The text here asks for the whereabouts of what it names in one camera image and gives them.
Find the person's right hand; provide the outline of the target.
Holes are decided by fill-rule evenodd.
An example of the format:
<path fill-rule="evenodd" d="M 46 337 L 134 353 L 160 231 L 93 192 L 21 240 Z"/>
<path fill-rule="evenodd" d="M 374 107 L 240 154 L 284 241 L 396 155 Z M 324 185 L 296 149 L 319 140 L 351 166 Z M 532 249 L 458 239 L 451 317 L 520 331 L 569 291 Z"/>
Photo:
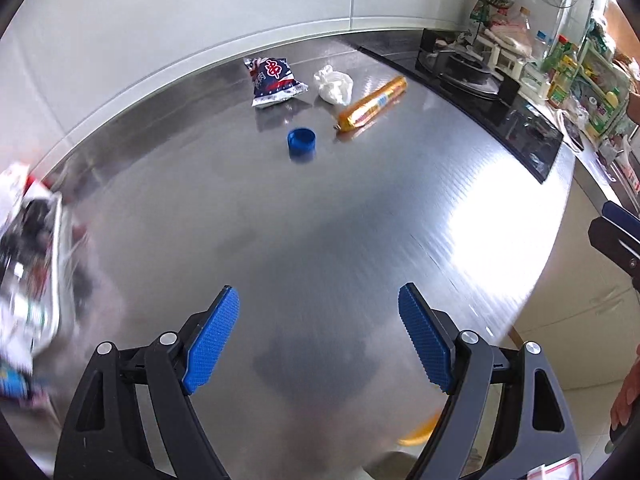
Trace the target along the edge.
<path fill-rule="evenodd" d="M 639 395 L 640 390 L 640 346 L 636 349 L 636 359 L 628 374 L 623 380 L 620 392 L 614 400 L 610 411 L 611 428 L 616 430 L 619 426 L 626 426 L 631 418 L 632 406 Z"/>

